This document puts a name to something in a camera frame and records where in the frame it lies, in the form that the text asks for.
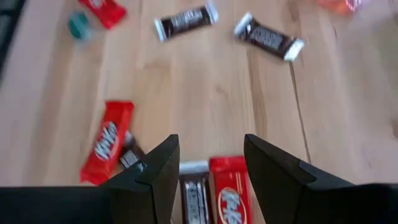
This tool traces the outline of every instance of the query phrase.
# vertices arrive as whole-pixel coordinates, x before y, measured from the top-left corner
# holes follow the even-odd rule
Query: kit kat bar
[[[160,41],[166,41],[187,31],[209,26],[218,21],[218,12],[212,2],[205,6],[187,10],[177,15],[155,20]]]
[[[213,178],[216,223],[253,224],[244,156],[212,157],[209,159],[209,167]]]
[[[250,12],[238,22],[234,35],[288,62],[294,61],[304,47],[303,40],[261,25]]]

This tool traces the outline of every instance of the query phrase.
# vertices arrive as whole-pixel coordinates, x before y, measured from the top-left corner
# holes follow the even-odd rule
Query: teal candy
[[[78,40],[86,40],[91,36],[91,27],[84,12],[71,13],[68,27],[72,36]]]

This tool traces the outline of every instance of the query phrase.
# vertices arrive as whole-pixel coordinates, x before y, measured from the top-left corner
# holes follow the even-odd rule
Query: wood grain
[[[311,0],[216,0],[217,24],[166,43],[154,18],[204,1],[119,3],[128,18],[86,44],[66,26],[76,2],[26,6],[0,87],[1,185],[80,184],[105,100],[135,103],[130,130],[146,152],[177,133],[182,161],[242,154],[254,133],[355,183],[398,180],[395,1],[340,17]],[[300,57],[284,63],[235,40],[247,11],[302,37]]]

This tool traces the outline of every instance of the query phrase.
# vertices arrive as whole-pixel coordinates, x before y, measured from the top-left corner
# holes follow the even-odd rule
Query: candy wrapper
[[[98,128],[94,146],[80,171],[80,181],[90,181],[99,185],[111,177],[121,153],[133,109],[132,102],[106,102],[106,111]]]
[[[217,224],[252,224],[244,156],[213,157],[209,166],[214,180]]]
[[[209,163],[180,163],[180,189],[184,224],[212,224]]]
[[[212,2],[181,12],[177,15],[155,20],[155,28],[160,41],[166,41],[199,27],[210,26],[218,21],[218,12]]]
[[[236,25],[234,35],[287,62],[294,61],[304,47],[303,40],[260,24],[250,12],[246,13]]]
[[[126,16],[126,9],[113,0],[79,0],[87,6],[101,21],[105,28],[110,29]]]
[[[93,29],[83,11],[70,14],[68,22],[69,31],[77,40],[87,41],[93,38]]]
[[[144,151],[137,143],[137,139],[130,133],[126,132],[124,146],[121,150],[119,164],[123,169],[131,167],[134,163],[139,161],[145,156]]]
[[[322,7],[346,16],[356,12],[370,1],[371,0],[317,0]]]

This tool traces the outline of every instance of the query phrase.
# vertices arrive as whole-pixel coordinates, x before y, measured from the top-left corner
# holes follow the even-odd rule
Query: kit kat logo
[[[238,192],[225,187],[218,194],[218,213],[223,224],[246,224],[246,208]]]
[[[111,157],[112,148],[117,141],[118,130],[113,122],[104,123],[101,135],[95,143],[95,154],[103,161]]]
[[[90,4],[93,6],[93,8],[99,9],[102,6],[103,1],[104,0],[90,0]]]

